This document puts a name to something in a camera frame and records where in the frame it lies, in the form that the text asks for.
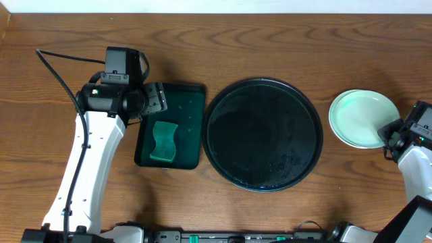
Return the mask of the green wavy sponge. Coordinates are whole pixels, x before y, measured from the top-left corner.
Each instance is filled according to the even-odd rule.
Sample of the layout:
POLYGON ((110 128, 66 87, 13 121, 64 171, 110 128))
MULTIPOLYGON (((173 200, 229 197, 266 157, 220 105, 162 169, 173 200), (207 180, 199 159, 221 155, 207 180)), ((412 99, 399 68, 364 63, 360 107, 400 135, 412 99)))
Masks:
POLYGON ((176 156, 176 144, 174 135, 177 124, 166 121, 156 121, 153 127, 155 148, 150 153, 150 158, 156 161, 172 163, 176 156))

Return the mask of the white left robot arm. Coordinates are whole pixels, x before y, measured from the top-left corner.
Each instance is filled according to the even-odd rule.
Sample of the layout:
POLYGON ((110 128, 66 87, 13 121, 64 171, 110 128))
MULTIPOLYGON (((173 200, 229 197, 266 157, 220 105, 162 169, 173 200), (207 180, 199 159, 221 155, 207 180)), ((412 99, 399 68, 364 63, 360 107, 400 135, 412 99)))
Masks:
POLYGON ((160 82, 146 83, 150 65, 136 49, 107 47, 105 69, 73 94, 57 81, 76 111, 74 143, 67 167, 40 229, 25 229, 23 242, 147 242, 150 234, 134 222, 104 232, 101 210, 107 178, 131 119, 167 109, 160 82))

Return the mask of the black rectangular tray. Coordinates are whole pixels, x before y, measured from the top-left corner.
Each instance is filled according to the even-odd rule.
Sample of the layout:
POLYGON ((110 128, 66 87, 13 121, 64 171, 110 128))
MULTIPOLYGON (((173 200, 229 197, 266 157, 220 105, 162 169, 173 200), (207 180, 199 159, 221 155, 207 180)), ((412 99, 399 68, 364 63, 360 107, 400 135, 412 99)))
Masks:
POLYGON ((205 87, 196 84, 164 83, 163 88, 167 110, 149 115, 141 121, 134 162, 141 167, 194 169, 200 157, 205 87), (150 158, 150 153, 155 148, 153 127, 157 121, 178 125, 174 135, 176 155, 172 163, 150 158))

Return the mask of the black round tray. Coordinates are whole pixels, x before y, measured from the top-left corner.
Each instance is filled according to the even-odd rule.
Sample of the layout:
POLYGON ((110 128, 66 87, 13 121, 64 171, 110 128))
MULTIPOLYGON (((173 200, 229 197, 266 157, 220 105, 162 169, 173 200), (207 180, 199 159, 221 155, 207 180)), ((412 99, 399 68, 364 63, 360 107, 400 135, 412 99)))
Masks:
POLYGON ((315 167, 323 126, 309 98, 271 78, 249 78, 224 88, 210 102, 202 145, 220 176, 254 192, 295 186, 315 167))

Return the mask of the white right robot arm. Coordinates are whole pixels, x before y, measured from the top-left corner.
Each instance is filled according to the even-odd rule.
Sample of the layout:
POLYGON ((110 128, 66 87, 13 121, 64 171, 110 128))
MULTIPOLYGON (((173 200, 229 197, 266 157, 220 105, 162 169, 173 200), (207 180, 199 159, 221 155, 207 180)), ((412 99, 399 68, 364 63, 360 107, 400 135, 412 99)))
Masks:
POLYGON ((385 159, 397 163, 408 204, 379 232, 348 224, 338 242, 422 242, 431 237, 431 104, 417 101, 406 119, 378 130, 385 159))

